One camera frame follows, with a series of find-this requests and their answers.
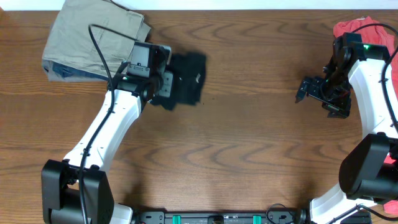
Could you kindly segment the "black polo shirt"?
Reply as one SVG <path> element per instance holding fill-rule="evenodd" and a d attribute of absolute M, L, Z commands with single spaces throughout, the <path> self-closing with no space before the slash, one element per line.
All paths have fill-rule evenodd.
<path fill-rule="evenodd" d="M 173 54 L 166 71 L 173 74 L 169 97 L 156 96 L 150 102 L 172 111 L 177 104 L 195 106 L 200 102 L 206 79 L 206 55 L 199 52 Z"/>

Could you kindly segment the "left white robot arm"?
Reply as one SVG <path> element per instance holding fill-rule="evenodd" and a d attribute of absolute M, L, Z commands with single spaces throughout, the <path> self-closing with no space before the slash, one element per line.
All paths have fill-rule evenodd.
<path fill-rule="evenodd" d="M 103 105 L 79 143 L 62 161 L 48 160 L 41 171 L 45 223 L 131 223 L 133 209 L 114 201 L 107 174 L 127 130 L 148 98 L 169 98 L 170 71 L 144 77 L 117 74 Z"/>

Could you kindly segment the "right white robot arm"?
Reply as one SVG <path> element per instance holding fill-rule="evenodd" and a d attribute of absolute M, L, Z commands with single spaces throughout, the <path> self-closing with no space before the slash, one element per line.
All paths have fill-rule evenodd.
<path fill-rule="evenodd" d="M 363 138 L 343 160 L 339 182 L 310 201 L 299 216 L 307 223 L 342 223 L 360 210 L 397 200 L 397 98 L 391 82 L 391 60 L 382 45 L 354 40 L 333 44 L 333 55 L 324 67 L 325 77 L 306 77 L 296 94 L 321 101 L 330 116 L 347 118 L 351 95 L 358 103 Z"/>

